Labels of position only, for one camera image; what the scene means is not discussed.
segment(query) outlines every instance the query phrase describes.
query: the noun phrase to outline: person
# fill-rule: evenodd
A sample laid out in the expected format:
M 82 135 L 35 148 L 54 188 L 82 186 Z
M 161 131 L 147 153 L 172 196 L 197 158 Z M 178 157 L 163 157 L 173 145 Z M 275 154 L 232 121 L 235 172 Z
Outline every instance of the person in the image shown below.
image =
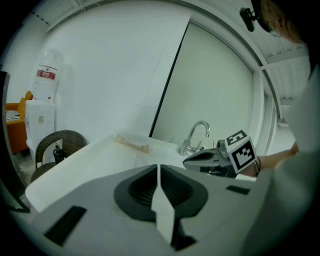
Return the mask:
M 315 47 L 314 33 L 310 30 L 310 24 L 316 17 L 312 11 L 305 13 L 301 6 L 288 0 L 252 0 L 258 23 L 268 33 L 281 36 L 294 44 L 307 44 L 311 74 L 314 72 L 319 60 L 319 47 Z M 241 174 L 256 177 L 259 171 L 274 169 L 282 161 L 295 156 L 299 152 L 299 146 L 294 143 L 292 148 L 273 155 L 259 156 L 257 166 L 254 164 L 244 169 Z

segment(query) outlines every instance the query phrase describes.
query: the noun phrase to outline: ceiling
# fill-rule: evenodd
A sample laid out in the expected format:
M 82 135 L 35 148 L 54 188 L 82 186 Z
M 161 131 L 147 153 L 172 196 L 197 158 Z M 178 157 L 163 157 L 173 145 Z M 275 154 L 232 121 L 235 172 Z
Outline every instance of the ceiling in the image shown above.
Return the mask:
M 88 8 L 107 2 L 110 0 L 43 0 L 32 13 L 46 24 L 49 31 L 74 13 L 85 12 Z M 257 23 L 254 32 L 249 32 L 239 11 L 242 7 L 252 9 L 251 0 L 200 0 L 200 2 L 227 16 L 253 40 L 268 63 L 261 69 L 267 71 L 275 93 L 280 99 L 280 111 L 284 112 L 307 84 L 310 74 L 307 46 L 291 43 L 281 37 L 273 37 Z

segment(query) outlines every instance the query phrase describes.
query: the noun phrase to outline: white wall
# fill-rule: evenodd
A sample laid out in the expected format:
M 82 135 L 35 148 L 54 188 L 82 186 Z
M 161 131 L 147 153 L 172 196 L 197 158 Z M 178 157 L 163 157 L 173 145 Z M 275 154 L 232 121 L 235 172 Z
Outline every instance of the white wall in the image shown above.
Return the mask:
M 163 2 L 102 5 L 63 23 L 42 50 L 57 49 L 56 130 L 89 142 L 109 129 L 149 135 L 190 14 Z
M 281 151 L 289 150 L 296 139 L 289 128 L 278 126 L 271 146 L 268 150 L 268 155 L 272 155 Z
M 211 148 L 239 130 L 248 132 L 253 105 L 253 74 L 221 40 L 189 24 L 152 137 L 182 145 L 200 120 L 211 126 L 210 138 L 199 127 L 196 146 Z
M 10 74 L 7 103 L 18 103 L 31 89 L 34 67 L 46 39 L 45 30 L 34 19 L 27 18 L 23 23 L 8 49 L 2 67 L 2 71 Z

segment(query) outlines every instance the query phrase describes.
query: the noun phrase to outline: faucet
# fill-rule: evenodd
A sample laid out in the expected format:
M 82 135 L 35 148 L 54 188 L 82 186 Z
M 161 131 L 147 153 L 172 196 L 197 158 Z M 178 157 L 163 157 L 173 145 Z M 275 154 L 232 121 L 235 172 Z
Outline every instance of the faucet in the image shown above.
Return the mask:
M 195 129 L 199 126 L 199 125 L 204 125 L 205 126 L 205 136 L 208 138 L 210 136 L 210 125 L 206 122 L 206 121 L 198 121 L 194 124 L 194 126 L 191 128 L 191 131 L 188 135 L 188 137 L 184 140 L 182 147 L 179 150 L 179 154 L 184 156 L 186 155 L 187 150 L 190 150 L 192 152 L 197 152 L 197 150 L 200 149 L 201 147 L 201 141 L 198 144 L 197 147 L 190 147 L 190 140 L 191 137 L 194 135 Z

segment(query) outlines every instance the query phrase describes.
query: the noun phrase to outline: chair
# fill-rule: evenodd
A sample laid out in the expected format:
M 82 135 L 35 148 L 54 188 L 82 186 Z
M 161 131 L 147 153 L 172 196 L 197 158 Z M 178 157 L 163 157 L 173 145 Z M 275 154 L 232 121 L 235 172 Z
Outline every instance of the chair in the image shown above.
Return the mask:
M 56 165 L 55 162 L 49 162 L 42 164 L 39 168 L 37 167 L 38 163 L 43 163 L 45 150 L 59 140 L 62 140 L 62 150 L 65 158 L 87 145 L 85 138 L 73 130 L 59 130 L 44 137 L 35 150 L 35 171 L 31 176 L 31 183 Z
M 25 110 L 26 101 L 32 100 L 33 95 L 31 91 L 27 91 L 24 98 L 21 98 L 20 103 L 7 103 L 5 104 L 5 110 L 18 111 L 20 119 L 15 121 L 9 121 L 6 123 L 6 129 L 8 132 L 8 138 L 11 146 L 11 151 L 16 154 L 20 151 L 26 150 L 27 146 L 27 133 L 25 125 Z

